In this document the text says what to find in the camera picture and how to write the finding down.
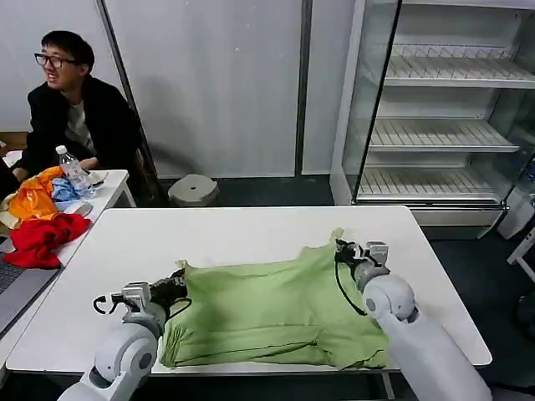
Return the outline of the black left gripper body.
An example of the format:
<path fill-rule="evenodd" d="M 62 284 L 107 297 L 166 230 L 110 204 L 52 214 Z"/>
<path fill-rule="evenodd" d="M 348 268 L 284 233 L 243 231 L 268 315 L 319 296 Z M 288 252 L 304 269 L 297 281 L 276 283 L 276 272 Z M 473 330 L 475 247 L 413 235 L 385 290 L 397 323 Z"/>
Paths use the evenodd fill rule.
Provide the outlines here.
<path fill-rule="evenodd" d="M 183 281 L 164 278 L 150 284 L 151 302 L 175 302 L 181 288 L 186 288 Z"/>

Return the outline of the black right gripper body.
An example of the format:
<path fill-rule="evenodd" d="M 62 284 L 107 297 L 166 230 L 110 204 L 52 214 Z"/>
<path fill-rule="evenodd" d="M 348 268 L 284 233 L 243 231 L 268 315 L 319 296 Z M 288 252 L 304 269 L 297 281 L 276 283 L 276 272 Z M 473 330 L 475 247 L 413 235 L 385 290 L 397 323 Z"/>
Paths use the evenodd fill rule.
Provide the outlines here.
<path fill-rule="evenodd" d="M 345 265 L 354 265 L 356 263 L 357 258 L 356 258 L 355 244 L 353 248 L 336 247 L 336 251 L 341 251 L 344 253 Z"/>

